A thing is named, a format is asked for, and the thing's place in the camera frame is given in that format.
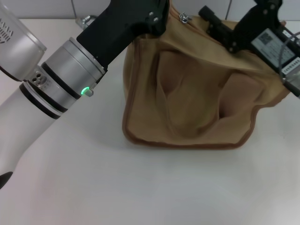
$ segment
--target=tan canvas bag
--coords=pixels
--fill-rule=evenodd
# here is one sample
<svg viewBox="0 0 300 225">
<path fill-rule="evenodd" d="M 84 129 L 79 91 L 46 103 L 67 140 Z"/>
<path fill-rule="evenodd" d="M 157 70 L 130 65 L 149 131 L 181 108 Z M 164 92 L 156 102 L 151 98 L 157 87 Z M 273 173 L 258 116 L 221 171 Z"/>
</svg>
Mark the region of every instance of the tan canvas bag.
<svg viewBox="0 0 300 225">
<path fill-rule="evenodd" d="M 224 22 L 232 29 L 235 22 Z M 289 93 L 256 55 L 230 54 L 208 23 L 180 22 L 170 7 L 161 37 L 142 36 L 127 50 L 123 132 L 137 144 L 232 149 L 253 132 L 257 112 Z"/>
</svg>

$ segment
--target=white table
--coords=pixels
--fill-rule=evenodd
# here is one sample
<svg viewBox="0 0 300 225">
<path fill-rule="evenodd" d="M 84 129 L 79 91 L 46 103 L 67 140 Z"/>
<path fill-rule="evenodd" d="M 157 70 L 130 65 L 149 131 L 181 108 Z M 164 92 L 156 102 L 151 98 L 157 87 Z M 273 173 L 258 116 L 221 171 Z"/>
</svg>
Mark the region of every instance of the white table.
<svg viewBox="0 0 300 225">
<path fill-rule="evenodd" d="M 48 47 L 44 60 L 81 32 L 72 20 L 24 23 Z M 136 146 L 121 130 L 124 57 L 26 151 L 0 190 L 1 225 L 299 225 L 296 97 L 262 109 L 237 150 Z M 0 103 L 18 85 L 1 75 Z"/>
</svg>

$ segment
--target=label sticker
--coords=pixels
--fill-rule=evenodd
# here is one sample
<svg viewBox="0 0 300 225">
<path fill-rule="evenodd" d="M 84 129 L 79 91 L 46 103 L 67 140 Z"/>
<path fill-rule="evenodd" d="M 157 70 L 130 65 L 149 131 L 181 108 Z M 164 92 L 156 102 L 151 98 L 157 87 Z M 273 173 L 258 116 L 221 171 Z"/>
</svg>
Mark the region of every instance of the label sticker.
<svg viewBox="0 0 300 225">
<path fill-rule="evenodd" d="M 283 30 L 283 32 L 282 32 L 284 35 L 286 35 L 288 38 L 290 38 L 292 35 L 289 33 L 289 32 L 287 32 L 286 30 Z"/>
<path fill-rule="evenodd" d="M 290 72 L 292 72 L 295 68 L 300 66 L 300 58 L 297 57 L 295 60 L 293 60 L 290 64 L 288 64 L 286 67 L 282 69 L 282 73 L 284 75 L 288 75 Z"/>
<path fill-rule="evenodd" d="M 283 42 L 269 28 L 254 39 L 251 44 L 275 67 L 279 67 L 279 54 Z M 294 56 L 295 54 L 288 47 L 285 47 L 281 60 L 282 64 L 286 63 Z"/>
</svg>

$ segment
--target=vent slot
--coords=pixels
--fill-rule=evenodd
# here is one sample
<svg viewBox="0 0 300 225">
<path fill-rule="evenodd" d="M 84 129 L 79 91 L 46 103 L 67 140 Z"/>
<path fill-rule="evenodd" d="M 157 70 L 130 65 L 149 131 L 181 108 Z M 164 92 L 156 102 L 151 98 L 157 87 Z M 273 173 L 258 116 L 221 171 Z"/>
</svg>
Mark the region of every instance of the vent slot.
<svg viewBox="0 0 300 225">
<path fill-rule="evenodd" d="M 10 40 L 14 32 L 0 18 L 0 44 L 4 44 Z"/>
</svg>

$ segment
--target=green led light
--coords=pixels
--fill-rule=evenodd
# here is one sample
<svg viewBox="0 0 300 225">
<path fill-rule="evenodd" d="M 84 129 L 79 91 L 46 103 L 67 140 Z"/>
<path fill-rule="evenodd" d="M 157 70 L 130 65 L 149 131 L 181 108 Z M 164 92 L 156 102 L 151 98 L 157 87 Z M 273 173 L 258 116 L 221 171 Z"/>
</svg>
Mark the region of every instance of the green led light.
<svg viewBox="0 0 300 225">
<path fill-rule="evenodd" d="M 82 92 L 81 92 L 81 95 L 84 95 L 85 92 L 86 92 L 87 90 L 89 90 L 89 89 L 90 89 L 89 87 L 84 88 L 84 89 L 82 90 Z"/>
</svg>

